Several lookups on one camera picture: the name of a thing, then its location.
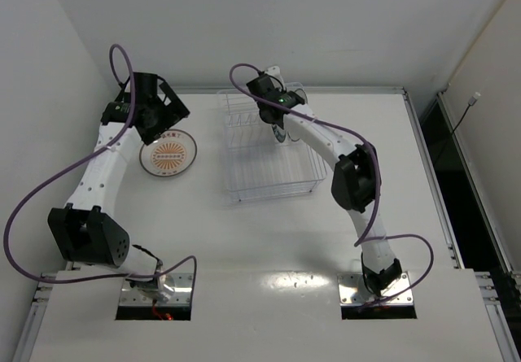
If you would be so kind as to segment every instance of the dish rack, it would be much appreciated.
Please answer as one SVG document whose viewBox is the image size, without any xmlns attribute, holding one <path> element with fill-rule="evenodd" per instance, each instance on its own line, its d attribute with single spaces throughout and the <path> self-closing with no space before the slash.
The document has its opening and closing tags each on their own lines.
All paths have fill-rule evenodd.
<svg viewBox="0 0 521 362">
<path fill-rule="evenodd" d="M 302 89 L 302 84 L 286 88 Z M 287 136 L 278 142 L 251 98 L 236 89 L 219 91 L 217 98 L 224 112 L 225 182 L 233 203 L 311 193 L 326 178 L 323 158 L 301 140 Z"/>
</svg>

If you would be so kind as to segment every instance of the white table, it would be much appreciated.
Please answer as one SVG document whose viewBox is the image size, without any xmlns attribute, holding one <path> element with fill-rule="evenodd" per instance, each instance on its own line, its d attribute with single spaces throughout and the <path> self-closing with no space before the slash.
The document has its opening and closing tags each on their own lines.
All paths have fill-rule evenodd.
<svg viewBox="0 0 521 362">
<path fill-rule="evenodd" d="M 182 176 L 162 179 L 146 174 L 136 155 L 115 217 L 134 243 L 167 265 L 198 257 L 191 321 L 115 321 L 121 280 L 55 286 L 32 362 L 502 360 L 474 273 L 453 267 L 450 230 L 442 229 L 443 207 L 433 198 L 417 122 L 402 94 L 309 93 L 318 116 L 376 146 L 389 234 L 417 233 L 433 245 L 435 267 L 414 290 L 418 319 L 389 321 L 341 320 L 336 274 L 359 270 L 360 251 L 352 246 L 352 222 L 331 197 L 332 173 L 312 194 L 230 205 L 215 96 L 181 99 L 191 115 L 177 129 L 195 138 L 197 159 Z M 428 252 L 421 242 L 394 241 L 392 248 L 413 279 L 424 271 Z M 275 277 L 294 271 L 313 272 L 320 281 L 275 285 Z"/>
</svg>

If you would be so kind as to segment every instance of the gray wall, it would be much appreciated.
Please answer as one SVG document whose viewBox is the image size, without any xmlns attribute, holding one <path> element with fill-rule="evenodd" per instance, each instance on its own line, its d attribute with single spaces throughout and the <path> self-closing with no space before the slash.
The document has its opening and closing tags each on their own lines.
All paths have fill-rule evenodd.
<svg viewBox="0 0 521 362">
<path fill-rule="evenodd" d="M 405 85 L 421 112 L 497 0 L 60 2 L 99 65 L 117 39 L 173 85 L 228 85 L 234 63 L 278 63 L 305 85 Z"/>
<path fill-rule="evenodd" d="M 458 129 L 510 262 L 521 270 L 521 0 L 506 0 L 472 47 L 447 92 L 455 124 L 469 97 L 481 99 Z"/>
<path fill-rule="evenodd" d="M 0 0 L 0 24 L 3 230 L 25 194 L 91 149 L 112 93 L 57 0 Z M 51 207 L 63 206 L 77 174 L 35 197 L 15 222 L 11 246 L 33 273 L 62 265 L 46 218 Z M 0 280 L 0 361 L 8 361 L 36 285 L 12 270 L 3 253 Z"/>
</svg>

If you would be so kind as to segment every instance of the white plate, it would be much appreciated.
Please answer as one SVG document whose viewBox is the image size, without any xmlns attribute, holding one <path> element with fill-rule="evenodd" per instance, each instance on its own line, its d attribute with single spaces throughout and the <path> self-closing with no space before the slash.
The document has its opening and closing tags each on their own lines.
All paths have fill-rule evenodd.
<svg viewBox="0 0 521 362">
<path fill-rule="evenodd" d="M 173 177 L 192 165 L 197 155 L 194 138 L 182 130 L 168 130 L 160 139 L 141 147 L 139 162 L 155 177 Z"/>
</svg>

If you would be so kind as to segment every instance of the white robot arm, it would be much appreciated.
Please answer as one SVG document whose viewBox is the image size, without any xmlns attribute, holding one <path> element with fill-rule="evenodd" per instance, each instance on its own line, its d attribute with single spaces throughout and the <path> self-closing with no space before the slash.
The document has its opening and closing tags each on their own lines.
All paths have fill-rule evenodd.
<svg viewBox="0 0 521 362">
<path fill-rule="evenodd" d="M 132 154 L 143 143 L 151 144 L 190 112 L 166 82 L 160 88 L 168 104 L 157 95 L 159 77 L 134 73 L 136 107 L 133 123 L 112 147 L 92 159 L 64 208 L 51 209 L 47 222 L 58 248 L 68 261 L 109 268 L 116 273 L 156 274 L 161 261 L 131 243 L 114 221 L 114 206 Z M 129 93 L 121 92 L 107 105 L 94 150 L 109 143 L 124 127 L 129 114 Z M 158 288 L 157 278 L 134 280 L 143 289 Z"/>
<path fill-rule="evenodd" d="M 279 89 L 272 80 L 284 84 L 278 67 L 271 67 L 260 73 L 256 79 L 247 83 L 247 87 L 258 98 L 275 102 L 306 116 L 315 116 L 302 97 L 295 92 Z M 331 167 L 334 172 L 331 193 L 335 201 L 350 215 L 360 237 L 369 224 L 375 196 L 374 168 L 366 146 L 325 126 L 261 102 L 257 104 L 261 119 L 272 125 L 275 137 L 280 142 L 285 140 L 288 132 L 292 139 L 299 138 L 307 143 Z M 380 214 L 366 237 L 381 238 L 361 244 L 362 272 L 366 287 L 380 296 L 381 291 L 401 275 L 401 265 L 388 240 L 384 239 L 386 231 Z"/>
</svg>

